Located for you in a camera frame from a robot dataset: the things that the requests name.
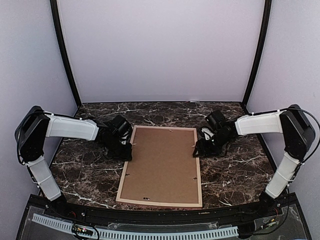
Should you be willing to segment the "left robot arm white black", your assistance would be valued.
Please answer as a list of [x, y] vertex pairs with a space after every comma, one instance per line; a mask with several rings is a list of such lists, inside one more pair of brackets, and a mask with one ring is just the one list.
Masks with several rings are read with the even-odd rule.
[[132, 125], [117, 115], [110, 121], [76, 118], [44, 111], [33, 106], [14, 132], [18, 162], [26, 166], [33, 183], [51, 203], [51, 210], [67, 218], [70, 206], [45, 160], [44, 145], [49, 138], [80, 139], [96, 142], [114, 160], [132, 160]]

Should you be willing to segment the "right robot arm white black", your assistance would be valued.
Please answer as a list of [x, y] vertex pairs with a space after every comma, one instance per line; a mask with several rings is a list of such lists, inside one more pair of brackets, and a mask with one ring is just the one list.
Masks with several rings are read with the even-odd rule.
[[228, 120], [219, 111], [213, 111], [205, 120], [207, 127], [200, 128], [202, 135], [194, 146], [193, 157], [215, 157], [222, 154], [233, 139], [239, 136], [278, 133], [284, 140], [284, 155], [275, 174], [259, 196], [255, 213], [266, 217], [275, 208], [277, 198], [294, 181], [301, 166], [313, 155], [310, 151], [316, 131], [309, 118], [312, 114], [299, 105], [288, 108], [250, 113]]

